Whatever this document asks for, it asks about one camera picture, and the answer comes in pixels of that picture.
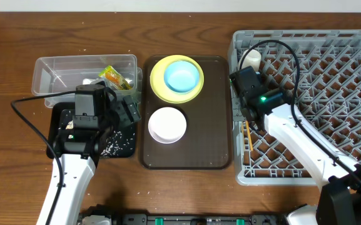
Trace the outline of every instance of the blue bowl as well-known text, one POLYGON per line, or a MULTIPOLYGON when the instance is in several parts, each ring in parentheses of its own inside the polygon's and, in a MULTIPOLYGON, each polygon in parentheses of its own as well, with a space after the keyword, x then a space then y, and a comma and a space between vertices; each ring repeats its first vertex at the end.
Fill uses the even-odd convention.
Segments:
POLYGON ((166 86, 177 93, 188 93, 200 81, 197 68, 190 62, 177 61, 170 64, 163 75, 166 86))

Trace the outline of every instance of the dish rack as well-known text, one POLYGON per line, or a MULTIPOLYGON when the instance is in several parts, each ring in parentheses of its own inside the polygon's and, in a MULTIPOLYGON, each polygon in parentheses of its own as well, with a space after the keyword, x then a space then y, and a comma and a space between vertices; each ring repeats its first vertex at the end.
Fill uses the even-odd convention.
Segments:
MULTIPOLYGON (((361 164, 361 30, 237 31, 228 50, 230 73, 242 53, 267 39, 283 41, 300 63, 297 105, 305 118, 332 144, 361 164)), ((294 88, 296 64, 285 47, 256 48, 260 72, 269 89, 294 88)), ((247 138, 240 102, 232 91, 236 180, 241 185, 315 185, 286 147, 264 131, 247 138)))

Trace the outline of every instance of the dark rectangular tray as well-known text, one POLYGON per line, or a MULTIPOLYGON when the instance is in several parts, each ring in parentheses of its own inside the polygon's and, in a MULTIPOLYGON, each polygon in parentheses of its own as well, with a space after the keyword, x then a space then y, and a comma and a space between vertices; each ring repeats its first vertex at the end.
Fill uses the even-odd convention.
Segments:
POLYGON ((171 104, 158 98, 150 85, 154 65, 164 56, 145 64, 140 161, 148 169, 224 169, 231 163, 231 97, 228 64, 220 56, 189 56, 204 72, 204 85, 196 98, 171 104), (148 132, 150 116, 163 107, 179 109, 186 117, 185 135, 173 144, 155 141, 148 132))

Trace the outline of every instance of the yellow bowl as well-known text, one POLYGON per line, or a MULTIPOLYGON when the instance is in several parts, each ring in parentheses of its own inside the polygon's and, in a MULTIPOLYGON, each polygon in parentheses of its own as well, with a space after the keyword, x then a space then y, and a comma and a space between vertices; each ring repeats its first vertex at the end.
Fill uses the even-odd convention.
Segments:
POLYGON ((198 65, 198 63, 190 57, 180 55, 167 56, 155 64, 153 70, 151 71, 150 84, 153 92, 160 99, 168 103, 185 103, 195 98, 203 89, 204 74, 200 65, 198 65), (192 65, 197 68, 198 74, 200 75, 200 80, 198 81, 198 84, 188 93, 178 93, 172 91, 170 88, 168 88, 168 86, 165 84, 165 80, 163 79, 166 68, 170 64, 177 61, 186 61, 192 63, 192 65))

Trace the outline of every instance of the white bowl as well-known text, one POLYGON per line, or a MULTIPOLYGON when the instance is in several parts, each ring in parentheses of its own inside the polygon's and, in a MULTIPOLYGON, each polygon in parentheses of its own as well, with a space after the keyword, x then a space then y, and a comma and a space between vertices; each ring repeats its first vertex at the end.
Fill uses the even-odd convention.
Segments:
POLYGON ((186 118, 179 110, 163 107, 155 111, 148 121, 150 135, 163 144, 177 142, 186 132, 186 118))

